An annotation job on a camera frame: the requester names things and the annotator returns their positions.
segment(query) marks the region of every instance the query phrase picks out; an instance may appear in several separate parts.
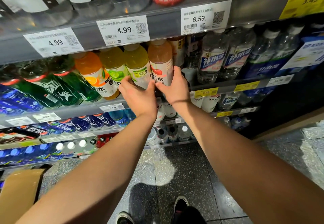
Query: black pants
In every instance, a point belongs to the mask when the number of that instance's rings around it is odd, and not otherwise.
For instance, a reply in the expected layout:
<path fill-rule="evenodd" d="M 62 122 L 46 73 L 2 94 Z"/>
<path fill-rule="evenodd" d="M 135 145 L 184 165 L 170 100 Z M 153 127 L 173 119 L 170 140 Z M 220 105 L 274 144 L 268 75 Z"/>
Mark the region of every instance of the black pants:
<path fill-rule="evenodd" d="M 206 221 L 196 208 L 188 206 L 175 215 L 172 224 L 206 224 Z"/>

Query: store shelf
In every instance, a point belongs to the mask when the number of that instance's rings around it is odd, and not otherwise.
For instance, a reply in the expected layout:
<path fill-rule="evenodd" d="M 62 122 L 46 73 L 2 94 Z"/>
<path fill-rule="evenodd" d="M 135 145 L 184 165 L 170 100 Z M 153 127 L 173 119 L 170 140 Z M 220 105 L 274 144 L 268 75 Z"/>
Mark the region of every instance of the store shelf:
<path fill-rule="evenodd" d="M 304 75 L 306 74 L 305 71 L 301 71 L 293 76 L 291 79 L 291 82 L 299 82 L 302 80 Z M 192 86 L 190 87 L 190 91 L 197 91 L 197 90 L 203 90 L 203 89 L 209 89 L 209 88 L 214 88 L 214 87 L 219 87 L 217 93 L 222 94 L 222 93 L 227 93 L 227 92 L 233 92 L 237 85 L 241 85 L 244 83 L 251 83 L 251 82 L 256 82 L 260 81 L 258 85 L 255 88 L 263 88 L 266 87 L 267 84 L 269 83 L 271 78 L 263 78 L 263 79 L 243 79 L 243 80 L 231 80 L 231 81 L 225 81 L 225 82 L 217 82 L 217 83 L 210 83 L 210 84 L 205 84 L 205 85 L 197 85 L 197 86 Z M 162 103 L 162 98 L 157 98 L 157 103 Z M 12 119 L 17 119 L 18 121 L 21 120 L 21 125 L 27 125 L 27 124 L 36 124 L 39 123 L 39 121 L 34 117 L 37 115 L 41 114 L 46 114 L 46 113 L 55 113 L 58 117 L 61 119 L 68 119 L 71 117 L 78 117 L 78 116 L 86 116 L 86 115 L 93 115 L 93 114 L 98 114 L 102 113 L 104 111 L 107 111 L 104 107 L 108 105 L 116 105 L 116 104 L 123 104 L 124 108 L 127 109 L 129 108 L 126 101 L 120 95 L 118 98 L 113 99 L 113 100 L 105 100 L 101 99 L 95 103 L 89 103 L 89 102 L 83 102 L 80 105 L 75 105 L 75 106 L 61 106 L 59 108 L 55 109 L 42 109 L 41 111 L 35 112 L 35 113 L 27 113 L 24 112 L 20 115 L 17 116 L 1 116 L 0 117 L 0 125 L 2 126 L 1 128 L 10 128 L 13 127 L 13 124 L 10 124 L 7 120 L 12 120 Z"/>
<path fill-rule="evenodd" d="M 179 36 L 180 9 L 228 0 L 185 0 L 173 7 L 162 7 L 152 3 L 140 13 L 127 16 L 146 15 L 150 39 L 161 39 Z M 266 22 L 277 20 L 288 0 L 232 0 L 231 12 L 227 27 L 239 26 L 248 22 Z M 102 19 L 125 17 L 124 13 L 113 10 Z M 106 47 L 100 34 L 96 20 L 75 16 L 66 25 L 59 28 L 71 27 L 85 50 L 94 50 Z M 35 28 L 30 32 L 9 33 L 4 31 L 0 36 L 0 63 L 12 63 L 24 60 L 42 58 L 36 50 L 25 40 L 23 34 L 42 32 L 51 29 Z"/>
<path fill-rule="evenodd" d="M 232 110 L 228 110 L 228 111 L 215 111 L 215 112 L 211 112 L 210 115 L 213 116 L 213 117 L 217 117 L 217 116 L 220 116 L 220 115 L 234 116 L 234 115 L 238 115 L 238 114 L 240 114 L 242 112 L 243 113 L 244 112 L 248 113 L 249 111 L 254 112 L 254 111 L 257 111 L 259 108 L 260 108 L 259 106 L 249 106 L 249 107 L 245 107 L 245 108 L 232 109 Z M 229 112 L 231 114 L 230 115 L 225 115 L 225 114 L 223 114 L 224 112 Z M 174 118 L 166 118 L 164 120 L 155 122 L 153 127 L 161 128 L 161 127 L 165 126 L 166 124 L 178 124 L 178 123 L 184 123 L 184 122 L 185 122 L 184 119 L 182 117 L 180 117 L 179 115 L 177 115 Z M 64 133 L 59 134 L 59 135 L 50 134 L 50 135 L 46 135 L 46 136 L 41 136 L 41 140 L 42 140 L 43 143 L 69 141 L 69 140 L 81 139 L 81 138 L 86 138 L 86 137 L 117 133 L 117 132 L 122 131 L 123 128 L 124 127 L 120 127 L 118 125 L 116 125 L 114 127 L 103 126 L 103 127 L 99 128 L 99 129 L 90 128 L 86 132 L 74 132 L 74 133 L 64 132 Z"/>

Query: right arm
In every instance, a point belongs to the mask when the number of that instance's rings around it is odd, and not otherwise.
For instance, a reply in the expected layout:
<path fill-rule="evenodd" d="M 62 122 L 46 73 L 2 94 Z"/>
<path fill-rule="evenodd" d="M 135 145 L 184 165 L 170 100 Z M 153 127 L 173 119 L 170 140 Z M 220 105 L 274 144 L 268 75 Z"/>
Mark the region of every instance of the right arm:
<path fill-rule="evenodd" d="M 324 191 L 193 105 L 179 67 L 174 67 L 171 86 L 156 86 L 184 118 L 217 176 L 254 223 L 324 223 Z"/>

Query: black shoe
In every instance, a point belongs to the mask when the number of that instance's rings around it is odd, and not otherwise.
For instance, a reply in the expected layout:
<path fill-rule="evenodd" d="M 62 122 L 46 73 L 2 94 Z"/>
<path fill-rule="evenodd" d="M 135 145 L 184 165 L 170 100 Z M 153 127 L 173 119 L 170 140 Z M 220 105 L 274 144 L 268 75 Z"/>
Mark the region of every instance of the black shoe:
<path fill-rule="evenodd" d="M 135 224 L 130 214 L 123 211 L 117 215 L 116 224 Z"/>
<path fill-rule="evenodd" d="M 189 206 L 188 200 L 184 196 L 179 196 L 174 203 L 173 219 L 176 214 L 180 214 L 186 207 Z"/>

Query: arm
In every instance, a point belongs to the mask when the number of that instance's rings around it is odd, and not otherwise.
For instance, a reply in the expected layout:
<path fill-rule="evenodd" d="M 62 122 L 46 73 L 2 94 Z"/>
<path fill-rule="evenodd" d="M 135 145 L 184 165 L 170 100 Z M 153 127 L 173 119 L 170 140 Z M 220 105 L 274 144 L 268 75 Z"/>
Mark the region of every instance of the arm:
<path fill-rule="evenodd" d="M 129 77 L 119 90 L 137 118 L 67 174 L 17 223 L 104 223 L 115 210 L 134 173 L 156 120 L 154 81 L 146 91 Z"/>
<path fill-rule="evenodd" d="M 217 176 L 254 223 L 324 222 L 324 191 L 193 105 L 179 67 L 174 67 L 171 86 L 156 86 L 184 118 Z"/>

